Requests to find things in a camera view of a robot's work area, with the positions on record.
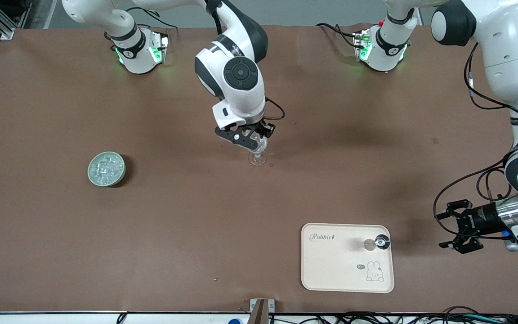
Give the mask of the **clear wine glass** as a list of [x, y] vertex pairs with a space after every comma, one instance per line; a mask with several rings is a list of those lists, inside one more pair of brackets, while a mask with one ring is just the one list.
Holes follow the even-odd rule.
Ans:
[[249, 162], [253, 166], [261, 166], [267, 160], [265, 150], [268, 146], [268, 139], [267, 137], [257, 137], [255, 140], [257, 142], [257, 148], [250, 151]]

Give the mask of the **white rabbit print tray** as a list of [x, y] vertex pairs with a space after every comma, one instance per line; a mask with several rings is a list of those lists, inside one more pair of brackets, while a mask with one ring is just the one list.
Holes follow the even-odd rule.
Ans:
[[307, 223], [301, 230], [301, 281], [311, 291], [390, 293], [392, 248], [369, 252], [364, 240], [390, 232], [381, 225]]

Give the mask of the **metal bracket on table edge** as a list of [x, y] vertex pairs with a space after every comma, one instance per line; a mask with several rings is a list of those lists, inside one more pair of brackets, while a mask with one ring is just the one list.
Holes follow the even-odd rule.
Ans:
[[273, 324], [271, 315], [274, 312], [275, 299], [251, 299], [247, 324]]

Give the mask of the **white table edge rail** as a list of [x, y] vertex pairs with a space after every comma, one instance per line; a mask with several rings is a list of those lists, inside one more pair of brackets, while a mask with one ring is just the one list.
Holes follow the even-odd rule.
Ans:
[[[228, 324], [245, 312], [0, 312], [0, 324]], [[273, 324], [518, 324], [512, 314], [272, 314]]]

